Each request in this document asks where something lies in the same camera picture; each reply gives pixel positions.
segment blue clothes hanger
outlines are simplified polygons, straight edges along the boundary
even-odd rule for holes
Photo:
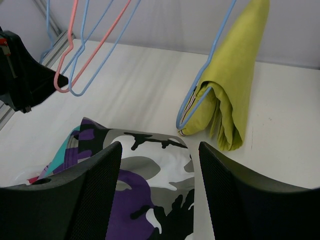
[[[208,95],[208,93],[210,92],[210,90],[213,90],[212,87],[208,87],[208,89],[204,92],[203,96],[199,99],[199,101],[196,103],[195,107],[192,109],[192,111],[189,113],[189,115],[184,119],[183,118],[183,115],[184,115],[184,111],[185,111],[185,108],[188,104],[188,101],[190,99],[190,97],[194,94],[195,90],[196,90],[196,87],[197,87],[197,84],[203,74],[203,72],[206,70],[206,68],[208,67],[208,65],[210,64],[211,62],[211,59],[215,53],[215,50],[216,50],[216,46],[217,46],[217,43],[219,41],[219,38],[221,36],[221,33],[223,32],[224,28],[225,28],[225,25],[228,21],[228,18],[232,12],[232,9],[234,8],[235,4],[236,4],[236,1],[237,0],[232,0],[232,3],[229,7],[229,9],[227,10],[225,16],[224,16],[224,19],[223,19],[223,22],[219,28],[219,31],[217,32],[216,34],[216,37],[213,41],[213,44],[212,44],[212,47],[211,47],[211,50],[210,50],[210,54],[208,56],[208,59],[206,61],[206,63],[202,66],[202,68],[200,69],[200,71],[198,72],[198,74],[196,75],[193,83],[192,83],[192,86],[190,88],[190,90],[188,91],[187,95],[185,96],[185,99],[183,100],[183,103],[179,109],[179,112],[178,112],[178,115],[176,117],[176,122],[175,122],[175,126],[178,130],[181,130],[183,129],[187,122],[190,120],[190,118],[192,117],[192,115],[195,113],[195,111],[198,109],[198,107],[200,106],[200,104],[203,102],[203,100],[205,99],[205,97]]]
[[[88,87],[90,86],[90,84],[93,82],[93,80],[95,79],[95,77],[98,75],[98,73],[100,72],[101,68],[104,66],[104,64],[106,63],[106,61],[108,60],[108,58],[110,57],[110,55],[112,54],[112,52],[114,51],[114,49],[116,48],[119,40],[121,39],[122,35],[124,34],[125,30],[127,29],[132,17],[134,16],[139,4],[140,4],[141,0],[138,0],[135,7],[133,8],[132,12],[131,12],[131,15],[129,17],[129,19],[127,20],[127,22],[125,23],[120,35],[118,36],[118,38],[116,39],[116,41],[114,42],[112,48],[110,49],[110,51],[108,52],[108,54],[106,55],[106,57],[104,58],[104,60],[102,61],[102,63],[99,65],[98,69],[95,71],[95,73],[93,74],[92,78],[89,80],[89,82],[87,83],[87,85],[84,87],[84,89],[82,90],[82,92],[80,93],[75,93],[73,90],[72,90],[72,79],[69,78],[68,80],[68,88],[70,90],[70,92],[76,96],[76,97],[80,97],[82,96],[88,89]]]
[[[54,44],[55,44],[55,38],[52,36],[52,34],[50,32],[50,0],[47,0],[47,2],[46,2],[46,32],[49,36],[51,43],[50,43],[50,48],[48,48],[47,50],[45,50],[41,54],[40,61],[39,61],[40,64],[42,64],[45,56],[47,55],[47,53],[49,53],[54,48]]]
[[[71,60],[69,61],[69,63],[66,65],[66,67],[63,69],[62,74],[65,74],[65,72],[67,71],[67,69],[70,67],[70,65],[73,63],[73,61],[75,60],[75,58],[77,56],[80,56],[83,51],[85,50],[85,44],[86,42],[89,40],[89,38],[91,37],[91,35],[94,33],[94,31],[96,30],[96,28],[98,27],[99,23],[102,21],[102,19],[104,18],[104,16],[106,15],[107,11],[109,10],[111,4],[113,3],[114,0],[111,0],[110,3],[108,4],[108,6],[106,7],[106,9],[104,10],[103,14],[101,15],[101,17],[99,18],[99,20],[96,22],[96,24],[94,25],[94,27],[92,28],[91,32],[89,33],[88,37],[83,40],[83,32],[84,32],[84,28],[85,28],[85,22],[86,22],[86,16],[87,16],[87,11],[88,11],[88,7],[86,7],[85,12],[83,14],[83,19],[82,19],[82,27],[81,27],[81,42],[82,45],[79,47],[79,49],[76,51],[76,53],[73,55],[73,57],[71,58]]]
[[[84,31],[85,31],[85,25],[86,25],[86,20],[87,20],[87,14],[88,14],[88,8],[89,8],[89,2],[90,0],[86,0],[85,1],[85,7],[84,7],[84,13],[83,13],[83,18],[82,18],[82,25],[81,25],[81,32],[80,32],[80,35],[81,35],[81,46],[79,47],[79,49],[76,51],[75,55],[72,57],[70,63],[73,61],[73,65],[72,65],[72,69],[71,69],[71,72],[70,72],[70,76],[69,76],[69,79],[71,79],[70,82],[72,82],[72,79],[74,77],[74,72],[75,72],[75,69],[76,69],[76,65],[77,65],[77,61],[78,61],[78,58],[80,57],[80,55],[85,51],[86,49],[86,40],[88,40],[88,38],[86,40],[84,40]],[[111,3],[113,2],[113,0],[111,0],[111,2],[108,4],[107,8],[106,8],[106,11],[105,13],[108,11]],[[94,32],[94,30],[96,29],[96,27],[98,26],[98,24],[96,24],[93,28],[93,30],[91,32]]]

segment clothes hanger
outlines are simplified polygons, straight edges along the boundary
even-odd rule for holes
[[[75,79],[74,79],[74,80],[72,80],[72,78],[69,79],[69,80],[70,80],[70,81],[69,81],[69,82],[70,82],[69,88],[62,90],[61,88],[57,87],[57,85],[56,85],[56,78],[54,78],[54,82],[53,82],[53,83],[54,83],[54,86],[55,86],[55,88],[56,88],[59,92],[61,92],[61,93],[67,93],[67,92],[69,92],[69,91],[71,90],[71,93],[72,93],[73,95],[77,96],[77,97],[82,96],[82,95],[85,93],[85,91],[88,89],[89,85],[90,85],[90,84],[92,83],[92,81],[94,80],[95,76],[98,74],[98,72],[99,72],[100,69],[102,68],[102,65],[100,65],[100,67],[98,68],[98,70],[96,71],[96,73],[93,75],[93,77],[91,78],[91,80],[90,80],[89,83],[85,86],[84,90],[83,90],[81,93],[77,94],[77,93],[73,92],[73,91],[72,91],[72,87],[73,87],[74,84],[78,81],[78,79],[79,79],[79,77],[81,76],[81,74],[84,72],[84,70],[86,69],[86,67],[89,65],[89,63],[91,62],[91,60],[94,58],[94,56],[96,55],[96,53],[99,51],[99,49],[101,48],[101,46],[104,44],[104,42],[106,41],[106,39],[107,39],[108,36],[110,35],[110,33],[113,31],[113,29],[115,28],[115,26],[116,26],[117,23],[119,22],[120,18],[122,17],[122,15],[124,14],[124,12],[126,11],[127,7],[129,6],[130,2],[131,2],[131,0],[128,0],[127,4],[126,4],[126,5],[124,6],[124,8],[122,9],[121,13],[118,15],[118,17],[116,18],[115,22],[112,24],[112,26],[110,27],[110,29],[108,30],[108,32],[105,34],[105,36],[103,37],[103,39],[102,39],[101,42],[99,43],[98,47],[94,50],[94,52],[92,53],[92,55],[90,56],[90,58],[87,60],[87,62],[84,64],[84,66],[82,67],[82,69],[80,70],[80,72],[77,74],[77,76],[75,77]],[[132,11],[133,14],[134,14],[134,12],[136,11],[138,5],[139,5],[139,4],[137,4],[136,7],[135,7],[135,9]],[[61,67],[62,67],[62,64],[63,64],[63,61],[64,61],[66,55],[69,54],[70,51],[74,48],[73,41],[72,41],[72,38],[71,38],[71,34],[72,34],[73,24],[74,24],[74,20],[75,20],[75,16],[74,16],[74,15],[76,14],[77,6],[78,6],[78,0],[74,0],[74,5],[73,5],[73,8],[72,8],[72,14],[71,14],[70,24],[69,24],[69,29],[68,29],[69,48],[68,48],[68,49],[64,52],[64,54],[62,54],[62,56],[61,56],[61,59],[60,59],[60,62],[59,62],[59,66],[58,66],[58,69],[57,69],[57,71],[56,71],[56,72],[57,72],[57,75],[58,75],[58,73],[59,73],[60,70],[61,70]],[[128,26],[128,24],[129,24],[132,16],[133,16],[133,14],[131,14],[131,17],[129,18],[129,21],[126,23],[125,27],[123,28],[124,30],[127,28],[127,26]],[[84,13],[84,15],[83,15],[83,19],[82,19],[82,27],[83,27],[83,28],[84,28],[84,24],[85,24],[85,22],[86,22],[86,19],[85,19],[86,16],[87,16],[87,13],[86,13],[86,11],[85,11],[85,13]],[[96,29],[96,27],[97,27],[97,25],[99,24],[100,21],[101,21],[101,20],[98,21],[98,23],[95,25],[95,27],[92,29],[91,32],[93,32],[93,31]],[[117,43],[118,43],[118,41],[119,41],[120,38],[117,39],[116,43],[114,44],[114,46],[113,46],[113,48],[112,48],[112,51],[113,51],[113,49],[115,48],[115,46],[117,45]],[[84,44],[85,44],[85,41],[87,41],[87,40],[88,40],[88,39],[84,40],[83,34],[81,34],[81,42],[82,42],[82,45],[84,45]],[[77,58],[80,56],[80,54],[83,52],[82,50],[84,51],[83,47],[81,46],[81,47],[80,47],[80,50],[78,49],[78,52],[75,54],[75,56],[73,56],[73,60],[77,59]]]
[[[192,115],[196,112],[196,110],[198,109],[198,107],[200,106],[200,104],[203,102],[203,100],[205,99],[205,97],[208,95],[208,93],[213,90],[212,87],[208,87],[208,89],[204,92],[203,96],[200,98],[200,100],[196,103],[195,107],[192,109],[192,111],[190,112],[190,114],[185,118],[189,108],[192,106],[193,104],[193,101],[195,101],[196,99],[196,96],[194,96],[194,92],[196,90],[196,87],[197,87],[197,84],[203,74],[203,72],[206,70],[206,68],[208,67],[208,65],[210,64],[211,60],[212,60],[212,57],[215,53],[215,50],[216,50],[216,46],[217,46],[217,43],[219,41],[219,38],[221,36],[221,33],[222,31],[224,30],[225,28],[225,25],[228,21],[228,18],[236,4],[237,0],[232,0],[232,3],[231,5],[229,6],[225,16],[224,16],[224,19],[223,19],[223,22],[216,34],[216,37],[213,41],[213,44],[212,44],[212,47],[211,47],[211,50],[210,50],[210,54],[208,56],[208,59],[206,61],[206,63],[202,66],[202,68],[200,69],[200,71],[198,72],[198,74],[196,75],[192,85],[191,85],[191,88],[190,90],[188,91],[187,95],[185,96],[184,100],[183,100],[183,103],[179,109],[179,112],[178,112],[178,115],[176,117],[176,122],[175,122],[175,126],[178,130],[181,130],[183,129],[187,122],[190,120],[190,118],[192,117]]]
[[[73,6],[72,6],[72,12],[71,12],[71,16],[70,16],[70,22],[69,22],[69,27],[68,27],[68,31],[67,31],[67,38],[68,38],[68,42],[69,42],[69,47],[67,48],[67,50],[61,55],[60,61],[59,61],[59,65],[58,68],[55,72],[54,75],[54,80],[53,80],[53,85],[54,88],[60,92],[60,93],[67,93],[69,92],[69,89],[64,89],[62,90],[59,86],[58,86],[58,76],[60,74],[61,71],[61,67],[62,64],[64,63],[64,60],[66,58],[66,56],[72,51],[72,49],[74,49],[74,42],[73,42],[73,38],[72,38],[72,30],[74,27],[74,23],[75,23],[75,17],[76,17],[76,12],[77,12],[77,7],[78,7],[78,1],[79,0],[74,0],[73,1]]]
[[[106,7],[106,9],[104,10],[103,14],[101,15],[100,19],[96,22],[95,26],[92,28],[91,32],[89,33],[89,35],[87,36],[87,38],[84,40],[84,44],[86,44],[86,42],[89,40],[89,38],[91,37],[91,35],[94,33],[94,31],[96,30],[96,28],[98,27],[99,23],[102,21],[102,19],[104,18],[104,16],[106,15],[107,11],[109,10],[111,4],[113,3],[114,0],[111,0],[110,3],[108,4],[108,6]],[[69,63],[66,65],[66,67],[63,69],[62,74],[65,74],[65,72],[67,71],[67,69],[70,67],[70,65],[73,63],[73,61],[75,60],[77,54],[82,50],[82,45],[79,47],[79,49],[76,51],[75,55],[73,55],[73,57],[71,58],[71,60],[69,61]]]
[[[41,54],[40,61],[39,61],[40,64],[42,64],[45,56],[47,55],[47,53],[49,53],[54,48],[54,44],[55,44],[55,39],[50,32],[50,0],[47,0],[47,2],[46,2],[46,32],[49,36],[51,44],[50,44],[50,48],[45,50]]]
[[[125,12],[125,10],[127,9],[129,3],[131,2],[131,0],[128,0],[127,4],[125,5],[125,7],[122,9],[121,13],[118,15],[117,19],[115,20],[115,22],[112,24],[111,28],[108,30],[108,32],[105,34],[105,36],[103,37],[103,39],[101,40],[100,44],[98,45],[98,47],[94,50],[93,54],[90,56],[90,59],[86,62],[86,65],[88,65],[91,60],[93,59],[93,57],[96,55],[96,53],[99,51],[99,49],[101,48],[101,46],[104,44],[105,40],[108,38],[108,36],[110,35],[110,33],[112,32],[112,30],[115,28],[115,26],[117,25],[117,23],[119,22],[120,18],[122,17],[123,13]],[[74,25],[74,21],[75,21],[75,15],[77,12],[77,6],[78,6],[78,0],[74,0],[74,4],[73,4],[73,8],[72,8],[72,13],[71,13],[71,19],[70,19],[70,24],[69,24],[69,29],[68,29],[68,42],[69,42],[69,48],[67,49],[67,51],[65,51],[60,59],[59,62],[59,66],[58,69],[56,71],[56,75],[58,75],[58,73],[61,70],[62,64],[65,60],[65,57],[70,53],[70,51],[72,51],[72,49],[74,48],[74,44],[73,44],[73,40],[71,38],[71,34],[72,34],[72,29],[73,29],[73,25]],[[89,5],[86,4],[85,6],[85,11],[84,11],[84,15],[83,15],[83,19],[82,19],[82,23],[85,23],[85,18],[87,16],[87,10],[88,10]],[[72,89],[72,87],[75,85],[75,83],[77,82],[77,80],[79,79],[80,75],[78,74],[76,76],[76,78],[72,81],[72,79],[70,80],[70,88]],[[53,81],[54,87],[56,88],[57,91],[59,91],[60,93],[67,93],[70,91],[69,88],[62,90],[61,88],[56,86],[56,76],[54,78]]]
[[[96,55],[96,53],[99,51],[99,49],[101,48],[101,46],[104,44],[105,40],[107,39],[107,37],[109,36],[109,34],[112,32],[112,30],[114,29],[114,27],[116,26],[116,24],[118,23],[118,21],[120,20],[121,16],[123,15],[123,13],[125,12],[126,8],[128,7],[129,3],[131,0],[128,0],[126,6],[122,9],[120,15],[117,17],[117,19],[115,20],[115,22],[113,23],[113,25],[111,26],[111,28],[109,29],[109,31],[107,32],[107,34],[104,36],[104,38],[102,39],[102,41],[100,42],[100,44],[98,45],[98,47],[95,49],[95,51],[92,53],[92,55],[90,56],[90,58],[87,60],[87,62],[84,64],[84,66],[82,67],[82,69],[80,70],[80,72],[77,74],[77,76],[75,77],[75,79],[73,80],[74,82],[76,82],[79,77],[81,76],[81,74],[85,71],[85,69],[87,68],[87,66],[89,65],[89,63],[91,62],[91,60],[94,58],[94,56]],[[121,39],[122,35],[124,34],[125,30],[127,29],[132,17],[134,16],[139,4],[140,4],[141,0],[138,0],[136,5],[134,6],[131,15],[129,17],[129,19],[127,20],[127,22],[125,23],[121,33],[119,34],[118,38],[115,40],[112,48],[110,49],[110,51],[108,52],[108,54],[106,55],[106,57],[104,58],[104,60],[102,61],[102,63],[99,65],[99,67],[97,68],[97,70],[95,71],[95,73],[93,74],[93,76],[91,77],[91,79],[89,80],[89,82],[87,83],[87,85],[84,87],[84,89],[82,90],[82,92],[80,93],[75,93],[72,90],[72,87],[74,86],[74,84],[72,84],[71,79],[69,78],[69,90],[70,92],[76,96],[76,97],[80,97],[82,96],[88,89],[88,87],[90,86],[90,84],[93,82],[93,80],[95,79],[95,77],[98,75],[98,73],[100,72],[101,68],[104,66],[104,64],[106,63],[106,61],[108,60],[108,58],[110,57],[110,55],[112,54],[112,52],[114,51],[114,49],[116,48],[119,40]]]

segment pink clothes hanger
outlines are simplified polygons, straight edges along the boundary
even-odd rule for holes
[[[74,0],[73,1],[73,7],[72,7],[72,12],[71,12],[71,17],[70,17],[70,22],[69,22],[69,27],[68,27],[68,32],[67,32],[67,38],[68,38],[68,42],[69,42],[69,47],[68,49],[62,54],[61,59],[59,61],[59,65],[58,68],[56,70],[55,76],[54,76],[54,80],[53,80],[53,85],[55,87],[55,89],[60,92],[60,93],[68,93],[70,90],[67,89],[61,89],[58,86],[58,77],[62,68],[62,65],[64,63],[64,60],[66,58],[66,56],[73,50],[74,48],[74,43],[73,43],[73,39],[72,39],[72,32],[73,32],[73,27],[74,27],[74,23],[75,23],[75,17],[76,17],[76,12],[77,12],[77,7],[78,7],[78,1],[79,0]],[[114,23],[112,24],[112,26],[109,28],[109,30],[106,32],[106,34],[104,35],[104,37],[102,38],[102,40],[100,41],[99,45],[96,47],[96,49],[93,51],[93,53],[91,54],[90,58],[86,61],[86,63],[84,64],[84,66],[82,67],[82,69],[80,70],[80,72],[76,75],[76,77],[74,78],[74,80],[71,83],[71,86],[73,87],[75,85],[75,83],[78,81],[79,77],[81,76],[81,74],[85,71],[85,69],[87,68],[87,66],[89,65],[89,63],[91,62],[91,60],[95,57],[95,55],[97,54],[97,52],[100,50],[101,46],[105,43],[105,41],[107,40],[107,38],[109,37],[109,35],[111,34],[111,32],[114,30],[114,28],[116,27],[116,25],[118,24],[119,20],[121,19],[121,17],[123,16],[123,14],[125,13],[126,9],[128,8],[129,4],[130,4],[131,0],[128,0],[128,2],[126,3],[126,5],[124,6],[124,8],[122,9],[122,11],[120,12],[120,14],[118,15],[118,17],[115,19]]]

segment yellow-green cloth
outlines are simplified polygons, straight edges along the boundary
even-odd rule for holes
[[[211,124],[210,136],[219,123],[218,147],[235,150],[245,140],[255,61],[269,14],[270,0],[251,0],[233,24],[209,66],[203,72],[182,118],[205,97],[185,127],[183,136],[195,134]]]

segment camouflage garment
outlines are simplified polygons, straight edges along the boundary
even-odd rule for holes
[[[105,239],[192,240],[195,174],[189,150],[176,136],[109,129],[84,118],[51,174],[116,141],[122,158]]]

